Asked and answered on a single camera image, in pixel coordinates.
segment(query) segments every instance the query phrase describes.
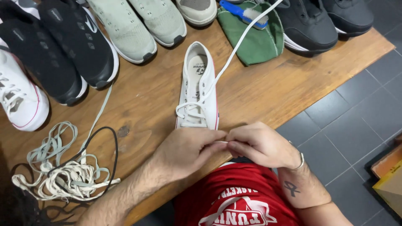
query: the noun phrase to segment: hand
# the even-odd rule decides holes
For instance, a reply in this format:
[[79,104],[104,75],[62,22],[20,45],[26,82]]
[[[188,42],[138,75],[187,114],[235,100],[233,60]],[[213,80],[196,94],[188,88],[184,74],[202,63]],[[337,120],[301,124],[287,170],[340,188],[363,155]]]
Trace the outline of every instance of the hand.
[[214,153],[227,149],[226,143],[212,143],[226,134],[206,128],[176,129],[156,149],[153,165],[172,181],[186,178],[199,170]]
[[246,156],[258,165],[270,168],[294,169],[301,164],[299,151],[262,122],[232,129],[226,141],[234,158]]

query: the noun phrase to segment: wooden table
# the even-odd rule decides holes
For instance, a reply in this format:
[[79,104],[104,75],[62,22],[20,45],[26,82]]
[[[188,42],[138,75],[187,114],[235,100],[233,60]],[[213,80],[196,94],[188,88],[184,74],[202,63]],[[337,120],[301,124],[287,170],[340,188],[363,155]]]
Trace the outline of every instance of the wooden table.
[[[217,21],[206,29],[187,27],[188,34],[183,43],[174,49],[158,46],[157,56],[148,64],[137,66],[120,58],[118,78],[95,127],[107,125],[119,131],[116,177],[125,178],[131,174],[174,129],[175,107],[178,105],[183,60],[188,46],[194,41],[203,43],[215,61],[216,73],[233,50]],[[393,48],[372,29],[361,37],[340,41],[331,51],[313,58],[304,58],[285,50],[269,62],[244,67],[234,57],[216,86],[219,128],[229,130],[255,121],[277,128]],[[106,93],[107,90],[90,88],[85,100],[74,107],[61,106],[50,100],[50,121],[36,132],[16,130],[2,113],[0,138],[8,167],[26,162],[27,152],[39,147],[56,123],[66,120],[78,127],[79,136],[62,161],[76,154],[88,136]],[[67,143],[71,134],[63,134],[62,138]],[[111,170],[113,147],[111,133],[102,131],[93,139],[87,152],[98,157],[101,167]],[[230,158],[228,153],[217,154],[190,178],[162,188],[133,209],[126,225],[146,216]]]

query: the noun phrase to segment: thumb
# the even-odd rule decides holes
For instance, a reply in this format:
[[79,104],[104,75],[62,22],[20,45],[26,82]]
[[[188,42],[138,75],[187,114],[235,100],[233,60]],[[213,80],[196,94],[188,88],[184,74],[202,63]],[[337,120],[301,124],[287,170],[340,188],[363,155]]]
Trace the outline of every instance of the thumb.
[[259,159],[264,158],[265,155],[248,144],[239,141],[229,141],[228,148],[237,152],[239,155],[246,156],[253,162],[258,162]]
[[211,145],[205,146],[200,152],[200,155],[198,158],[195,160],[194,165],[197,168],[201,168],[207,161],[208,159],[215,153],[219,151],[223,151],[227,148],[226,143],[213,143]]

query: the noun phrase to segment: white bristles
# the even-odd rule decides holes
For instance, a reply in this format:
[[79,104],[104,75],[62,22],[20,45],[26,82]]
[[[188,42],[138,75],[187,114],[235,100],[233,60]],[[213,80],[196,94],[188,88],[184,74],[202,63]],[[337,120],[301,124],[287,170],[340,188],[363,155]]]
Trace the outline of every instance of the white bristles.
[[[253,21],[255,18],[257,18],[261,13],[257,10],[254,10],[252,8],[247,8],[243,12],[243,16],[249,18],[251,21]],[[261,19],[257,21],[258,24],[260,25],[265,25],[265,23],[268,21],[268,16],[265,15]]]

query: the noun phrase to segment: white sneaker with red trim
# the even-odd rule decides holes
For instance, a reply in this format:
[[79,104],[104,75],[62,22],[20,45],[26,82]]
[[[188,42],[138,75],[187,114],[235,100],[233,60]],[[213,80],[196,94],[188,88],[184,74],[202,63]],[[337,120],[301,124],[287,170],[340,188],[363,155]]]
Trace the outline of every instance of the white sneaker with red trim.
[[211,54],[200,42],[189,46],[184,57],[180,103],[176,108],[176,128],[218,129],[215,66]]
[[0,101],[8,119],[19,130],[34,131],[46,120],[49,100],[32,84],[14,57],[0,50]]

